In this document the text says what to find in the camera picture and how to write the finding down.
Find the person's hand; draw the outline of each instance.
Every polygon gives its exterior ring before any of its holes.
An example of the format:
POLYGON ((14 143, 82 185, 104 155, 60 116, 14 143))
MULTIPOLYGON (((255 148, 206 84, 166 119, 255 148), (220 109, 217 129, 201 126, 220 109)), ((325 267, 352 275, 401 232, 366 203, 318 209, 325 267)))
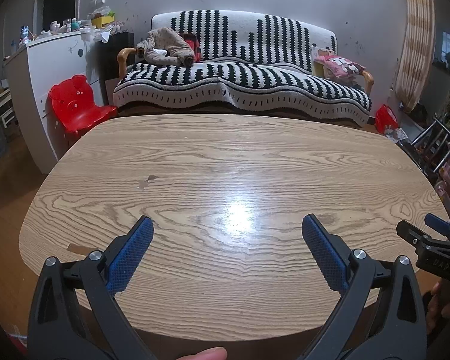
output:
MULTIPOLYGON (((435 329, 435 325, 437 325, 438 321, 438 311, 439 311, 439 292, 440 292, 440 286, 442 285, 442 281, 439 281, 437 284, 435 284, 430 291, 430 293, 433 295, 430 303, 428 304, 428 311, 427 311, 427 334, 430 334, 433 329, 435 329)), ((450 319, 450 303, 447 304, 442 309, 442 317, 450 319)))
POLYGON ((181 357, 178 360, 226 360, 227 351, 223 347, 210 348, 196 355, 181 357))

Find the wooden table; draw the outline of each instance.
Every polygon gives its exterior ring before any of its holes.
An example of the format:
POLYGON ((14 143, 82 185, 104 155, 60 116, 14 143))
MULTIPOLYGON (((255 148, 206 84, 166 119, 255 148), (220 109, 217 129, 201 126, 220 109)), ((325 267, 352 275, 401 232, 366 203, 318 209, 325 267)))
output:
POLYGON ((38 274, 46 257, 82 259, 67 248, 103 250, 148 215, 154 241, 116 297, 134 327, 273 338, 322 325, 339 298, 302 239, 310 212, 351 249, 390 261, 415 260, 400 220, 447 218, 425 176, 377 134, 266 116, 134 116, 95 127, 58 162, 19 248, 38 274))

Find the red bag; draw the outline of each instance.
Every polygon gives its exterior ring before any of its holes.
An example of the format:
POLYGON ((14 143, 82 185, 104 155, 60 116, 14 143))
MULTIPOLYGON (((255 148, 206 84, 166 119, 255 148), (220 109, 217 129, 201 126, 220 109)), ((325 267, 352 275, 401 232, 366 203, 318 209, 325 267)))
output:
POLYGON ((388 105, 382 105, 375 114, 375 127, 380 134, 385 130, 395 130, 398 128, 397 118, 388 105))
POLYGON ((188 43, 195 53, 195 62, 200 62, 202 60, 202 49, 200 48, 200 42, 197 39, 197 35, 191 33, 180 33, 179 35, 188 43))

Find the pink pillow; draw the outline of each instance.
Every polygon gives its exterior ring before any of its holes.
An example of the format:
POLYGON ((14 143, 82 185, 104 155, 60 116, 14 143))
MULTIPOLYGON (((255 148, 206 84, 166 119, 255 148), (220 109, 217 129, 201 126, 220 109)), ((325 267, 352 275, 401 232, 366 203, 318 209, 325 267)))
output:
POLYGON ((365 70, 365 67, 360 64, 337 55, 323 55, 315 58, 315 62, 330 69, 335 77, 339 79, 357 76, 365 70))

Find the dark doorway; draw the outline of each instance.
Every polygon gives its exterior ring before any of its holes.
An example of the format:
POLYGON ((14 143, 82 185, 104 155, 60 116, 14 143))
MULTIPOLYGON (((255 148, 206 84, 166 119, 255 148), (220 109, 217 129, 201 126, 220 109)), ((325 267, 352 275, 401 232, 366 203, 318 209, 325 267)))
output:
POLYGON ((75 17, 75 0, 43 0, 42 28, 50 29, 50 23, 56 20, 60 26, 63 20, 75 17))

